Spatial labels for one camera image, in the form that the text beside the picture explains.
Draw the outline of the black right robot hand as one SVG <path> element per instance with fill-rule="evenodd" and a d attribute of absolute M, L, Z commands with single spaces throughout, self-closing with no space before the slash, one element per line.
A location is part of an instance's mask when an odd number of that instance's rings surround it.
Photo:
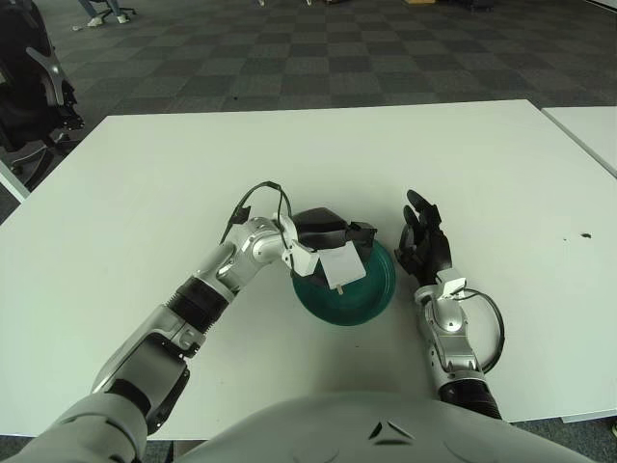
<path fill-rule="evenodd" d="M 394 255 L 419 286 L 435 285 L 437 274 L 452 267 L 449 242 L 441 230 L 442 218 L 438 207 L 415 190 L 407 192 L 407 199 L 409 204 L 403 208 L 405 226 Z"/>

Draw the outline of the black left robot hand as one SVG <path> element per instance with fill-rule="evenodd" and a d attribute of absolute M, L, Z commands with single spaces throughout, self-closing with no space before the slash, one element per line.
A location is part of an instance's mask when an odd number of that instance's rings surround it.
<path fill-rule="evenodd" d="M 377 229 L 365 222 L 346 222 L 327 207 L 317 207 L 292 216 L 298 241 L 315 251 L 343 247 L 351 242 L 363 263 L 369 261 Z"/>

